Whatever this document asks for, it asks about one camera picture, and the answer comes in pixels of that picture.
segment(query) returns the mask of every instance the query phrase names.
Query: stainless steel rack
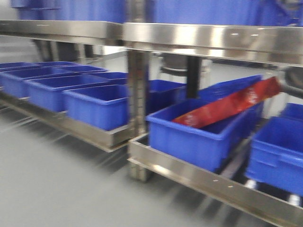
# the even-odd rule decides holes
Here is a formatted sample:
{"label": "stainless steel rack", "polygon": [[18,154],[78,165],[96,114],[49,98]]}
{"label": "stainless steel rack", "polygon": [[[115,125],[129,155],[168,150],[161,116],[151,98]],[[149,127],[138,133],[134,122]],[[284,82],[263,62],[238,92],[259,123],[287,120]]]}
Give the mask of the stainless steel rack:
{"label": "stainless steel rack", "polygon": [[[0,93],[0,102],[67,131],[102,150],[111,152],[127,144],[131,176],[146,181],[151,172],[205,193],[244,212],[280,227],[300,227],[303,208],[281,198],[253,189],[235,180],[247,158],[243,143],[220,172],[211,173],[148,146],[145,122],[148,99],[148,72],[151,52],[187,55],[194,67],[200,59],[228,59],[285,66],[303,67],[303,28],[263,26],[205,26],[126,23],[119,25],[102,21],[0,21],[0,35],[21,36],[37,40],[67,42],[80,45],[121,45],[128,51],[130,112],[129,126],[102,131],[64,116],[14,99]],[[188,72],[188,95],[197,84]]]}
{"label": "stainless steel rack", "polygon": [[[52,51],[55,53],[57,52],[56,42],[77,44],[80,59],[82,59],[85,44],[121,45],[122,24],[105,21],[1,20],[0,35],[51,41]],[[72,120],[64,113],[54,113],[41,109],[30,104],[26,99],[16,99],[3,92],[0,92],[0,102],[84,140],[105,152],[113,152],[125,147],[130,139],[127,125],[111,131],[104,131]]]}
{"label": "stainless steel rack", "polygon": [[[132,93],[130,126],[137,136],[129,142],[131,176],[147,181],[150,173],[155,172],[271,224],[302,226],[302,207],[271,195],[268,190],[258,190],[257,185],[252,185],[254,182],[235,179],[235,174],[243,172],[241,168],[248,157],[247,148],[240,146],[221,172],[212,173],[151,148],[145,122],[151,52],[187,55],[188,66],[196,61],[193,63],[196,68],[197,59],[302,67],[302,37],[303,28],[299,27],[124,24],[123,40],[129,49],[129,86]],[[188,70],[187,95],[195,90],[191,86],[198,84],[197,79]]]}
{"label": "stainless steel rack", "polygon": [[122,24],[106,21],[1,20],[0,35],[89,45],[120,45]]}

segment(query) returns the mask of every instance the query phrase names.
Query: red plastic bag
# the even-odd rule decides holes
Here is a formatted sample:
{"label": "red plastic bag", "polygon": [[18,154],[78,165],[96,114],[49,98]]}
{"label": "red plastic bag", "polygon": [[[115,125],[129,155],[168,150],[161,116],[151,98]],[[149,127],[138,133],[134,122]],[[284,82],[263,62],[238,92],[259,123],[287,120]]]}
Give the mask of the red plastic bag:
{"label": "red plastic bag", "polygon": [[177,117],[173,122],[199,129],[236,115],[267,98],[279,94],[280,91],[281,87],[277,79],[271,77]]}

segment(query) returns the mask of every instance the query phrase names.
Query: blue plastic bin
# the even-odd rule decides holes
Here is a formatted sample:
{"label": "blue plastic bin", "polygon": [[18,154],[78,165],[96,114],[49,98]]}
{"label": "blue plastic bin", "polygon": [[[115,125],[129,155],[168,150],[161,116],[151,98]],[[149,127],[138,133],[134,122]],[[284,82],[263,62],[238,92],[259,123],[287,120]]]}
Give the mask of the blue plastic bin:
{"label": "blue plastic bin", "polygon": [[68,76],[72,74],[70,71],[58,68],[38,68],[3,72],[0,73],[0,78],[4,92],[17,98],[23,98],[28,97],[27,86],[24,83],[25,80]]}
{"label": "blue plastic bin", "polygon": [[40,9],[18,9],[20,20],[41,20],[42,13]]}
{"label": "blue plastic bin", "polygon": [[41,0],[10,0],[10,6],[12,8],[40,8],[43,5]]}
{"label": "blue plastic bin", "polygon": [[76,66],[63,66],[58,67],[59,69],[64,69],[68,71],[72,71],[74,73],[94,73],[94,72],[107,72],[107,69],[99,68],[91,65],[76,65]]}
{"label": "blue plastic bin", "polygon": [[102,20],[124,23],[125,0],[44,0],[44,17],[56,20]]}
{"label": "blue plastic bin", "polygon": [[59,9],[42,8],[40,13],[42,20],[57,20]]}
{"label": "blue plastic bin", "polygon": [[261,75],[255,75],[217,83],[198,92],[199,97],[207,102],[214,102],[261,81]]}
{"label": "blue plastic bin", "polygon": [[37,62],[36,64],[43,67],[61,67],[61,66],[74,66],[78,65],[78,63],[71,61],[46,61],[46,62]]}
{"label": "blue plastic bin", "polygon": [[[0,64],[0,74],[5,71],[14,71],[14,70],[26,70],[40,68],[41,66],[35,63],[29,62],[11,62],[11,63],[1,63]],[[0,76],[0,86],[2,86],[2,77]]]}
{"label": "blue plastic bin", "polygon": [[148,113],[179,103],[186,98],[185,84],[156,79],[150,80],[149,86]]}
{"label": "blue plastic bin", "polygon": [[209,171],[217,169],[230,149],[249,135],[252,128],[247,123],[251,121],[251,111],[260,108],[246,110],[202,129],[171,121],[205,104],[202,99],[188,99],[147,116],[150,146]]}
{"label": "blue plastic bin", "polygon": [[125,0],[93,0],[94,20],[124,23],[126,21]]}
{"label": "blue plastic bin", "polygon": [[276,0],[263,0],[259,14],[260,26],[287,26],[292,22],[289,11]]}
{"label": "blue plastic bin", "polygon": [[150,0],[149,22],[256,25],[261,0]]}
{"label": "blue plastic bin", "polygon": [[92,75],[78,75],[26,81],[29,101],[54,112],[66,110],[62,91],[76,88],[108,85],[105,78]]}
{"label": "blue plastic bin", "polygon": [[273,117],[253,137],[246,176],[303,196],[303,122]]}
{"label": "blue plastic bin", "polygon": [[57,9],[60,7],[60,0],[42,0],[42,7],[49,9]]}
{"label": "blue plastic bin", "polygon": [[280,116],[293,120],[303,121],[303,105],[287,103]]}
{"label": "blue plastic bin", "polygon": [[127,87],[110,85],[64,91],[67,115],[106,131],[128,123]]}
{"label": "blue plastic bin", "polygon": [[127,84],[127,73],[125,72],[96,72],[90,75],[107,78],[111,84]]}

